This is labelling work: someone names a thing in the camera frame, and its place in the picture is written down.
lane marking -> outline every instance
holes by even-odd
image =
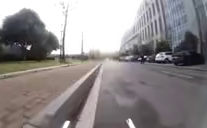
[[[130,118],[126,120],[126,123],[128,124],[129,128],[136,128],[133,121]]]
[[[161,72],[164,74],[168,74],[168,75],[174,75],[174,76],[183,77],[183,78],[187,78],[187,79],[193,79],[192,76],[188,76],[188,75],[184,75],[184,74],[172,73],[172,72],[168,72],[168,71],[161,71]]]
[[[63,124],[63,127],[62,128],[68,128],[70,125],[70,121],[66,121],[64,124]]]

concrete curb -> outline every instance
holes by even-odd
[[[80,114],[79,121],[75,128],[93,128],[95,121],[95,113],[98,104],[98,97],[101,88],[101,80],[103,75],[103,66],[101,67],[95,83],[90,91],[84,108]]]
[[[89,90],[94,84],[101,64],[97,65],[64,93],[53,100],[45,109],[38,113],[23,128],[61,128],[71,115],[77,112]]]
[[[36,69],[30,69],[30,70],[25,70],[25,71],[18,71],[18,72],[0,74],[0,80],[1,79],[6,79],[6,78],[11,78],[11,77],[16,77],[16,76],[21,76],[21,75],[26,75],[26,74],[30,74],[30,73],[48,71],[48,70],[52,70],[52,69],[55,69],[55,68],[74,66],[74,65],[77,65],[77,64],[65,64],[65,65],[59,65],[59,66],[36,68]]]
[[[189,67],[172,66],[172,65],[166,65],[166,64],[153,64],[153,63],[145,63],[145,64],[151,65],[151,66],[161,66],[161,67],[170,67],[170,68],[207,72],[207,69],[201,69],[201,68],[189,68]]]

sky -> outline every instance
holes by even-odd
[[[62,0],[0,0],[0,26],[6,16],[22,8],[29,8],[38,13],[46,29],[53,32],[61,43],[64,15],[60,1]],[[141,0],[70,0],[66,53],[81,53],[82,32],[84,52],[91,49],[101,52],[118,51],[123,34],[134,22],[140,2]]]

road divider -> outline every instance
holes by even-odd
[[[37,69],[30,69],[30,70],[25,70],[25,71],[0,74],[0,80],[6,79],[6,78],[11,78],[11,77],[16,77],[16,76],[21,76],[21,75],[26,75],[26,74],[30,74],[30,73],[48,71],[48,70],[52,70],[55,68],[74,66],[74,65],[77,65],[77,64],[64,64],[64,65],[59,65],[59,66],[51,66],[51,67],[44,67],[44,68],[37,68]]]
[[[23,125],[23,128],[62,128],[65,121],[76,122],[91,90],[101,64],[85,74],[45,109]]]
[[[97,109],[103,67],[101,67],[75,128],[93,128]]]

brick sidewalk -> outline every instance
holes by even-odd
[[[0,128],[22,128],[96,63],[0,80]]]

